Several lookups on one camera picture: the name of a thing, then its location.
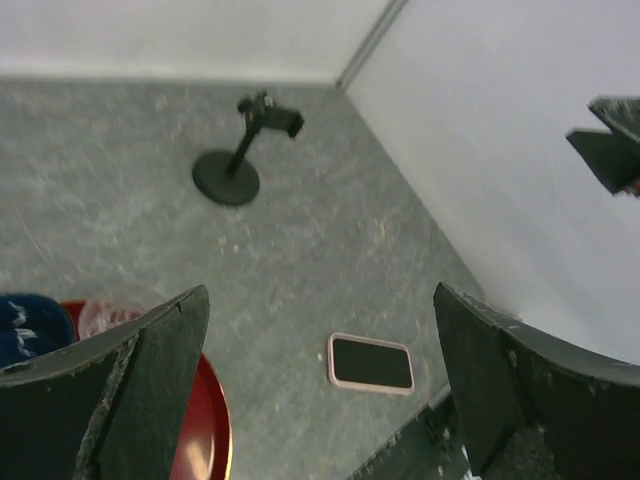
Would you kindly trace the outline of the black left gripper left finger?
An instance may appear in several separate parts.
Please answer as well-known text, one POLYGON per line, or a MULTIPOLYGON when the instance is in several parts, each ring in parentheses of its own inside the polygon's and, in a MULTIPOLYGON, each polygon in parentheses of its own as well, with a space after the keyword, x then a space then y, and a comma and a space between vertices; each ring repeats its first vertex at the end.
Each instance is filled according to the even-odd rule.
POLYGON ((193 287, 1 371, 4 479, 167 479, 209 321, 193 287))

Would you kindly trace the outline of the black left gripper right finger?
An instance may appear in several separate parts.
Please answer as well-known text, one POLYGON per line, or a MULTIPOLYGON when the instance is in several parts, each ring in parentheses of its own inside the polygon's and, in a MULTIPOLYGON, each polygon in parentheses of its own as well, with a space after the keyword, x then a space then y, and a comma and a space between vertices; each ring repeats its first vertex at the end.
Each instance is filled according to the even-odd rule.
POLYGON ((474 475, 638 478, 638 366, 507 317, 445 283, 433 300, 474 475))

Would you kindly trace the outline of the phone with pink case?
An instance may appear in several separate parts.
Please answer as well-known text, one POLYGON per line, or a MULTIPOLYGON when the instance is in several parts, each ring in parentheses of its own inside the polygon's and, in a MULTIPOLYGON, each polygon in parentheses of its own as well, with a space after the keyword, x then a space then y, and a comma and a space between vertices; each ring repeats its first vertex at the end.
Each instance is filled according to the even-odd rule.
POLYGON ((411 356, 405 345, 333 333, 327 342, 328 378, 338 388, 409 395, 414 391, 411 356))

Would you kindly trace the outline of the black phone stand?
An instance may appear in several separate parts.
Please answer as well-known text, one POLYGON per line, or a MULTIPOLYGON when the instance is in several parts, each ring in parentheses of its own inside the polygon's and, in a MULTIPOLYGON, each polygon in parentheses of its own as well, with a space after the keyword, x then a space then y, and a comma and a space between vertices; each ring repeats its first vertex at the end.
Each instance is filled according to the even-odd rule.
POLYGON ((209 150, 197 157, 191 173, 196 188, 209 200, 223 206, 251 203, 260 190, 260 178, 246 154, 262 130, 280 131, 295 139, 304 127, 299 110, 282 107, 266 92, 244 96, 237 104, 244 118, 245 133, 237 148, 209 150))

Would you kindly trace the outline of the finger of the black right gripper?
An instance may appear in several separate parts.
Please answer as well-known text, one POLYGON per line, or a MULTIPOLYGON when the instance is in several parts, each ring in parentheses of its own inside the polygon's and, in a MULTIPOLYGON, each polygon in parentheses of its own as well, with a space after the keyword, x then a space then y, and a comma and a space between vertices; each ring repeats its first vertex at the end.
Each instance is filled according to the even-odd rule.
POLYGON ((566 139, 612 195, 639 195, 639 145, 621 134, 574 129, 566 139))
POLYGON ((588 109, 613 133, 639 144, 639 98, 600 96, 588 104, 588 109))

